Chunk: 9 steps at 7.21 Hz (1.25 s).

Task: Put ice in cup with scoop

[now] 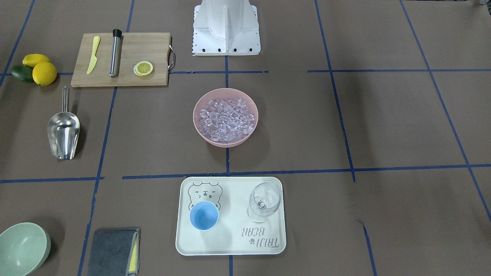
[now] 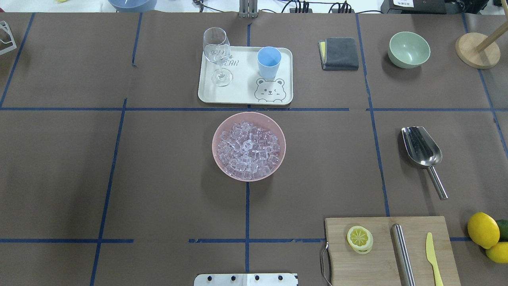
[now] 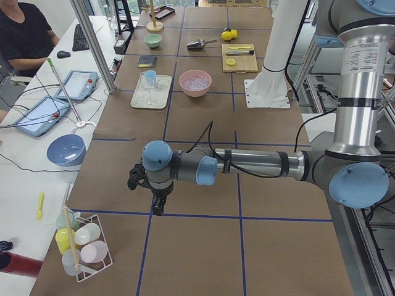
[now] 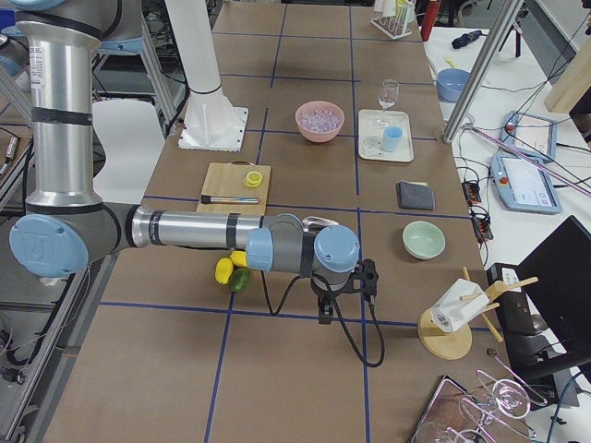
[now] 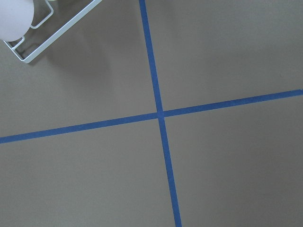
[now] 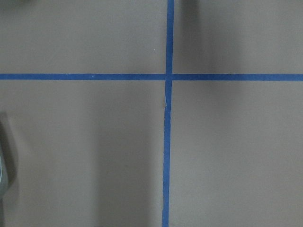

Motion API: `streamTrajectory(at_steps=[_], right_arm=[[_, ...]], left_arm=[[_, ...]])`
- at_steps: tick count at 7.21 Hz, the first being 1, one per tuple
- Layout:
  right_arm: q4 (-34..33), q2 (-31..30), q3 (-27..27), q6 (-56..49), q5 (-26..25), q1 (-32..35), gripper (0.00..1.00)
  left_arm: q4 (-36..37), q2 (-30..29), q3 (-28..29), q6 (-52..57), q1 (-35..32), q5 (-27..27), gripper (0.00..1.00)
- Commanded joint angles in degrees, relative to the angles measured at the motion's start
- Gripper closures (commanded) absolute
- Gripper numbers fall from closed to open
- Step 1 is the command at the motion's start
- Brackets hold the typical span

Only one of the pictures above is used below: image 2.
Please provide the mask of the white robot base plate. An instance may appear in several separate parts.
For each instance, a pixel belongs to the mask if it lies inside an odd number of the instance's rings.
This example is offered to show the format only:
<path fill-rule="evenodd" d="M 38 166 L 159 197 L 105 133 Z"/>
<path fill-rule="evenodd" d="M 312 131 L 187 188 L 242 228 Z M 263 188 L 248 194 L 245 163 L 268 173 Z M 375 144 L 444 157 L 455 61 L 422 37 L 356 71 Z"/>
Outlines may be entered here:
<path fill-rule="evenodd" d="M 229 273 L 200 274 L 194 286 L 298 286 L 298 275 L 293 273 Z"/>

